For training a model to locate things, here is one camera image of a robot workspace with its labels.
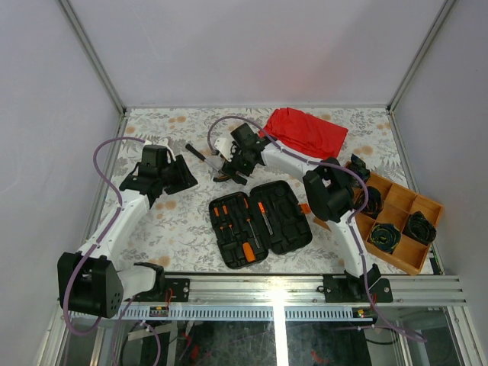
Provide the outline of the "aluminium front rail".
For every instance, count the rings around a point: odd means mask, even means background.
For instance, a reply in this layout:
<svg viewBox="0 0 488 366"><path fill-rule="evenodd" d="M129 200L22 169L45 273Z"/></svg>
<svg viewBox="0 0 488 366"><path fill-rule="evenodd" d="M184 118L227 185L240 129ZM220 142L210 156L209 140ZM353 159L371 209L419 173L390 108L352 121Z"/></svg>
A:
<svg viewBox="0 0 488 366"><path fill-rule="evenodd" d="M169 272L169 290L138 297L132 303L120 293L108 301L105 319L256 319L268 320L283 308L290 320L368 321L358 311L372 304L389 308L465 307L467 297L452 275L384 275L369 295L348 294L338 274L262 275Z"/></svg>

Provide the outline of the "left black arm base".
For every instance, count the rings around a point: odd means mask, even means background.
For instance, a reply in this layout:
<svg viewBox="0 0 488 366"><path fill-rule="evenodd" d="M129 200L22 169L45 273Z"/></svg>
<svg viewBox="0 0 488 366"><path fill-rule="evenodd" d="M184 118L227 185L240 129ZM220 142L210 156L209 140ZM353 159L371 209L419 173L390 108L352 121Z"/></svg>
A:
<svg viewBox="0 0 488 366"><path fill-rule="evenodd" d="M161 265L149 262L136 262L135 267L151 268L155 274L155 284L151 290L140 291L136 294L136 300L145 302L165 301L186 303L190 291L189 278L170 278L165 276L165 269Z"/></svg>

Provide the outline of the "orange black pliers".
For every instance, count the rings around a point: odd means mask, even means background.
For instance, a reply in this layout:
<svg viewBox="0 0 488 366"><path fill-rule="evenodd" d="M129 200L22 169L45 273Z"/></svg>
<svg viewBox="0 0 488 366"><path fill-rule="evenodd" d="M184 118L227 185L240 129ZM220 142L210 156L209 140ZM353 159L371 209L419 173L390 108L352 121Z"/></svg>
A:
<svg viewBox="0 0 488 366"><path fill-rule="evenodd" d="M217 170L217 175L213 177L213 182L221 183L232 180L237 184L246 185L247 180L236 173L225 173L222 169Z"/></svg>

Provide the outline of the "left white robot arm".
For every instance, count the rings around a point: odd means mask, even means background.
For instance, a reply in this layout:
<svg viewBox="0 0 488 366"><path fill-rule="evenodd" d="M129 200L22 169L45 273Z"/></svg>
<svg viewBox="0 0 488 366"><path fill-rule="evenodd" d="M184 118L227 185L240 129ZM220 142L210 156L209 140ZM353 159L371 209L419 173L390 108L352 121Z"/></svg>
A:
<svg viewBox="0 0 488 366"><path fill-rule="evenodd" d="M136 225L162 194L176 194L195 185L197 180L183 155L174 155L166 146L144 146L141 160L118 188L117 205L86 244L59 258L62 308L110 319L126 299L162 299L167 291L164 268L145 262L127 266L121 253Z"/></svg>

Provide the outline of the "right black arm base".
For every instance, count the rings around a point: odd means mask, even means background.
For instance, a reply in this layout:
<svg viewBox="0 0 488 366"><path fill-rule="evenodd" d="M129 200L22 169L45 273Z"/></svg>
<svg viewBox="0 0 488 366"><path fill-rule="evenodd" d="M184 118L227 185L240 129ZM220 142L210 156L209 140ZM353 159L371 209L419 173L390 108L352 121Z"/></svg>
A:
<svg viewBox="0 0 488 366"><path fill-rule="evenodd" d="M367 272L368 285L364 275L356 278L345 272L343 275L323 275L323 292L329 303L369 303L367 289L375 303L392 303L393 294L388 279L384 278L376 264Z"/></svg>

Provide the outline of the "black handled hammer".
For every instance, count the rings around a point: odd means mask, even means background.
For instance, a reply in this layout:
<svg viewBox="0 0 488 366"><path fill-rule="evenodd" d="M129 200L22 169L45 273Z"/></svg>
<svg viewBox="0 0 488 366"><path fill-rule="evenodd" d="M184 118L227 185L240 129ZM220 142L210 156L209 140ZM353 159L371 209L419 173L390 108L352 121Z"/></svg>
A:
<svg viewBox="0 0 488 366"><path fill-rule="evenodd" d="M221 169L217 167L215 164L213 164L208 158L206 158L201 152L196 150L190 143L187 143L185 145L185 148L187 151L189 151L191 154L193 154L195 157L197 157L199 160L202 162L206 163L208 166L210 166L214 171L221 173Z"/></svg>

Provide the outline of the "orange handled utility knife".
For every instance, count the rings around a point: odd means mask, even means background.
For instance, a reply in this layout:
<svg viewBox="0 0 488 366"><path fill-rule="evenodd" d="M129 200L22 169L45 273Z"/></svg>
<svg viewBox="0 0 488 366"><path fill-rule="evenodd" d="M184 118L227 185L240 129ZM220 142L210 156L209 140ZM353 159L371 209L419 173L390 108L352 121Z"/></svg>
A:
<svg viewBox="0 0 488 366"><path fill-rule="evenodd" d="M267 215L265 206L264 206L264 204L261 201L258 202L258 207L259 207L259 210L260 210L260 212L262 214L262 218L263 218L263 220L265 222L265 225L266 225L266 228L268 230L269 235L270 236L273 236L274 232L273 232L272 227L271 227L271 224L269 222L269 219L268 219L268 215Z"/></svg>

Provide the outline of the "black tape roll right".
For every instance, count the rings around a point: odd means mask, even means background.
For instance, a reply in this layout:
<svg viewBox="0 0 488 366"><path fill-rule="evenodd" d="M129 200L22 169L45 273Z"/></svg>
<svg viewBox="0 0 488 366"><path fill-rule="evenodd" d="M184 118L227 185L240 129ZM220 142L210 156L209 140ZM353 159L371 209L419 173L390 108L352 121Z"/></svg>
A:
<svg viewBox="0 0 488 366"><path fill-rule="evenodd" d="M416 211L409 215L403 234L427 246L435 240L437 230L421 211Z"/></svg>

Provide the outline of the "black plastic tool case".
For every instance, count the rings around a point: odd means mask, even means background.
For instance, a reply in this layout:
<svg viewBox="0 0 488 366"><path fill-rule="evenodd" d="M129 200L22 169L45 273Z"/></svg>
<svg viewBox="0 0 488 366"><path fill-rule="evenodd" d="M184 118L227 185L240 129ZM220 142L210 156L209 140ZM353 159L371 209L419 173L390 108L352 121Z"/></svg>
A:
<svg viewBox="0 0 488 366"><path fill-rule="evenodd" d="M260 249L255 246L251 229L246 222L246 213L240 195L244 195L249 203L252 216L252 225ZM274 232L270 236L262 214L258 207L261 201L266 209L269 222ZM223 214L223 204L226 205L233 223L233 232L226 224ZM264 261L272 252L276 255L285 255L289 252L302 249L312 242L313 234L306 218L306 211L293 192L291 186L285 181L273 181L254 187L248 194L237 191L226 196L212 200L208 205L210 223L217 238L217 228L214 221L214 207L220 212L225 240L217 239L217 247L224 264L229 269L241 269ZM256 256L255 262L247 262L242 250L242 244L249 242Z"/></svg>

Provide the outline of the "small orange black screwdriver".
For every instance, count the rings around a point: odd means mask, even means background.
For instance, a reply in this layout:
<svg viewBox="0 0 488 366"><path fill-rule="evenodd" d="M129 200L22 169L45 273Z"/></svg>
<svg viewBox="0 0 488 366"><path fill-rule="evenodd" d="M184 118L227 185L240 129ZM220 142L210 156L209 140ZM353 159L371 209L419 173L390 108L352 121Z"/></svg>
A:
<svg viewBox="0 0 488 366"><path fill-rule="evenodd" d="M225 204L223 204L222 208L223 208L223 214L224 214L224 217L225 217L226 224L227 224L227 226L228 226L228 228L230 230L230 234L232 236L235 236L235 234L233 232L233 223L232 223L232 220L230 218L229 211L228 211L228 209L227 209L227 207L226 207Z"/></svg>

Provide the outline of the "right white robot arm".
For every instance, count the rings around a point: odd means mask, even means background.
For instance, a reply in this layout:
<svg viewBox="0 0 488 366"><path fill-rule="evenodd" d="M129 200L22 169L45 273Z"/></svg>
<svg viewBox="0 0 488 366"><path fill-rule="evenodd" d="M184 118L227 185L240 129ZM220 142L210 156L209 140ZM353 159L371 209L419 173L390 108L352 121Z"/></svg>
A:
<svg viewBox="0 0 488 366"><path fill-rule="evenodd" d="M375 284L366 274L373 263L366 255L355 219L354 192L350 184L358 176L334 158L321 160L293 150L269 136L259 136L242 124L230 138L218 138L213 149L223 158L222 172L245 184L257 165L278 169L303 183L307 202L316 218L325 222L342 250L345 272L351 275L348 293L366 300Z"/></svg>

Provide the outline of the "red folded cloth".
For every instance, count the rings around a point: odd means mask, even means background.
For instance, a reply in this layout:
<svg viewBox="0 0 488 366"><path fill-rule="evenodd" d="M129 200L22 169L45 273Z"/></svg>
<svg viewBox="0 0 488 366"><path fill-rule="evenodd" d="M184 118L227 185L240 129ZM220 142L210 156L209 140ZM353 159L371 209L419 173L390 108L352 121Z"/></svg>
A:
<svg viewBox="0 0 488 366"><path fill-rule="evenodd" d="M320 159L337 158L348 129L293 108L276 109L264 130L291 149Z"/></svg>

